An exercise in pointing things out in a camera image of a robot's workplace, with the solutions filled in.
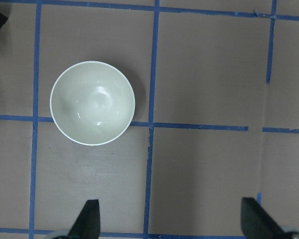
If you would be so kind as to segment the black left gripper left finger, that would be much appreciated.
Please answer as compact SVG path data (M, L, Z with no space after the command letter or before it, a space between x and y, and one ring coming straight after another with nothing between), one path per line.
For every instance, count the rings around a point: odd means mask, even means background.
M99 237L100 236L100 208L99 200L87 200L75 223L70 229L68 237Z

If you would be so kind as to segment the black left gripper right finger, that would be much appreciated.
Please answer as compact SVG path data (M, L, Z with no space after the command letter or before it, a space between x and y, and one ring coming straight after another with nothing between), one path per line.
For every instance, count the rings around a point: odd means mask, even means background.
M283 229L252 197L241 199L241 231L245 236L277 236Z

